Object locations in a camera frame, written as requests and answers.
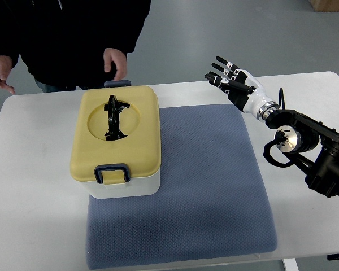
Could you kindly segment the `person's bare left hand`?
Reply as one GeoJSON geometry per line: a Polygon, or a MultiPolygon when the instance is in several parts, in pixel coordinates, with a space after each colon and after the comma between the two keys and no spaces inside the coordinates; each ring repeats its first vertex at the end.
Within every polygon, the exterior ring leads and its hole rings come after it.
{"type": "Polygon", "coordinates": [[[127,57],[123,52],[113,48],[106,48],[103,53],[104,72],[109,73],[115,66],[113,80],[123,80],[127,75],[127,57]]]}

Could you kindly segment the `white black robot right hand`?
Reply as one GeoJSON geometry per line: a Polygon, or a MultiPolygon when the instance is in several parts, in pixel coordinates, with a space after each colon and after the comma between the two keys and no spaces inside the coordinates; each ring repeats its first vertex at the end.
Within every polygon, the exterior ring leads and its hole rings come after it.
{"type": "Polygon", "coordinates": [[[232,104],[243,113],[252,114],[257,120],[266,118],[279,109],[279,105],[268,97],[263,85],[247,70],[217,56],[218,63],[211,66],[217,72],[205,74],[208,82],[220,89],[232,104]]]}

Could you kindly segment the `person's bare right hand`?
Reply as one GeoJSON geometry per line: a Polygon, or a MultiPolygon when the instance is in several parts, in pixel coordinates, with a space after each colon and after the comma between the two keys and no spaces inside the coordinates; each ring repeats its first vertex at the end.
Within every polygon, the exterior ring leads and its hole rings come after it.
{"type": "Polygon", "coordinates": [[[10,94],[15,94],[13,86],[7,84],[10,72],[12,70],[12,59],[9,56],[0,55],[0,89],[8,91],[10,94]]]}

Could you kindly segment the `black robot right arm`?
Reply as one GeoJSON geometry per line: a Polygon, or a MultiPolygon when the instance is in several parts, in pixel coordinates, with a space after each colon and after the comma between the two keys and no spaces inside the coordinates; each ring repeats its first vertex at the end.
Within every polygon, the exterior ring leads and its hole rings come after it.
{"type": "Polygon", "coordinates": [[[279,168],[295,165],[306,175],[309,189],[328,198],[339,196],[339,133],[287,109],[282,89],[279,103],[279,108],[264,115],[266,126],[276,131],[264,146],[264,158],[279,168]]]}

